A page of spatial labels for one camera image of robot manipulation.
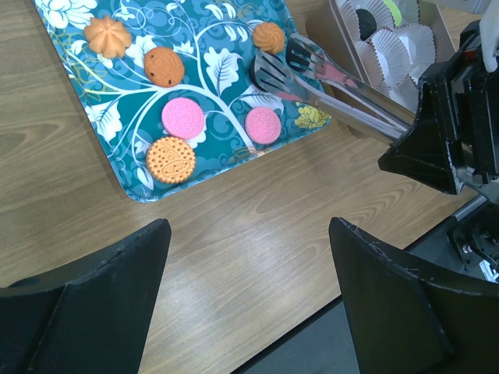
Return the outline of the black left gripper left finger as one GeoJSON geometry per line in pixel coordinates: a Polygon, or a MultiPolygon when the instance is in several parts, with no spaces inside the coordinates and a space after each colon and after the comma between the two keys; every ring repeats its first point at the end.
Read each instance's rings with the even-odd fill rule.
{"type": "Polygon", "coordinates": [[[136,373],[172,230],[157,219],[1,289],[3,373],[136,373]]]}

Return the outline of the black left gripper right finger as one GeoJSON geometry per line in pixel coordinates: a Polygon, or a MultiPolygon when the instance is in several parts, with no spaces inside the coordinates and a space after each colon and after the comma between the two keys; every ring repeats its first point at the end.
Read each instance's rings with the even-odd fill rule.
{"type": "Polygon", "coordinates": [[[498,286],[334,217],[331,251],[362,373],[496,373],[498,286]]]}

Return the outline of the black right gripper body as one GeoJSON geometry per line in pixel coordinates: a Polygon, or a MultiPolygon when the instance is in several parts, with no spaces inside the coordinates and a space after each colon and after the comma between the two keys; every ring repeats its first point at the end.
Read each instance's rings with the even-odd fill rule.
{"type": "Polygon", "coordinates": [[[456,192],[468,186],[498,204],[498,73],[483,64],[479,23],[460,34],[449,73],[454,139],[449,149],[456,192]]]}

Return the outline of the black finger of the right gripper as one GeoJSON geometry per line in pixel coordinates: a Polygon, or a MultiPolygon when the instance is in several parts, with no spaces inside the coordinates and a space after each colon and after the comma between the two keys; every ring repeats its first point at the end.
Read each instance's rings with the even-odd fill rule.
{"type": "Polygon", "coordinates": [[[451,89],[455,72],[449,64],[433,64],[421,75],[412,126],[378,160],[382,171],[403,175],[449,195],[462,190],[455,166],[462,159],[456,99],[451,89]]]}

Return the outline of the green sandwich cookie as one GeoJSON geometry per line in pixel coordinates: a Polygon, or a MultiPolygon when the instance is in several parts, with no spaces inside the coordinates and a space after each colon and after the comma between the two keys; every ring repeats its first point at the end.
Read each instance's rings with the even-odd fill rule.
{"type": "Polygon", "coordinates": [[[384,4],[388,7],[394,20],[395,26],[402,24],[402,14],[398,5],[393,0],[384,0],[384,4]]]}

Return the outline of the black sandwich cookie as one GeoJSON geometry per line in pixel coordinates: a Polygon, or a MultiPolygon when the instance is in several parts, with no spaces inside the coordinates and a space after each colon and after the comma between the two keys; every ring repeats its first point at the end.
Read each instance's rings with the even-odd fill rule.
{"type": "Polygon", "coordinates": [[[249,77],[250,77],[250,80],[251,80],[251,83],[258,89],[258,90],[261,90],[261,87],[260,85],[258,84],[257,82],[257,78],[256,78],[256,75],[255,75],[255,61],[256,61],[256,58],[253,57],[253,59],[251,60],[250,64],[249,64],[249,77]]]}
{"type": "Polygon", "coordinates": [[[377,31],[377,21],[375,20],[373,14],[366,9],[357,9],[356,15],[359,21],[360,40],[365,41],[377,31]]]}

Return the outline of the steel serving tongs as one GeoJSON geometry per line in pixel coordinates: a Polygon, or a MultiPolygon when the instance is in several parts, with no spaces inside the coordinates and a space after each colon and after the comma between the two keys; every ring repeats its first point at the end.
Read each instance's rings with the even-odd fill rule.
{"type": "Polygon", "coordinates": [[[403,136],[415,115],[346,72],[310,39],[292,34],[285,57],[257,51],[262,91],[323,111],[352,130],[388,145],[403,136]]]}

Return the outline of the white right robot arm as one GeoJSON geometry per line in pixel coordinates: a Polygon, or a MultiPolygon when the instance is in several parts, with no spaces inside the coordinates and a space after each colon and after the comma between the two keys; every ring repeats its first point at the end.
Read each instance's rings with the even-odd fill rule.
{"type": "MultiPolygon", "coordinates": [[[[378,161],[448,194],[487,199],[486,223],[465,245],[496,265],[498,240],[498,4],[462,32],[457,53],[419,79],[412,127],[378,161]]],[[[335,217],[332,256],[362,373],[495,373],[498,286],[438,266],[335,217]]]]}

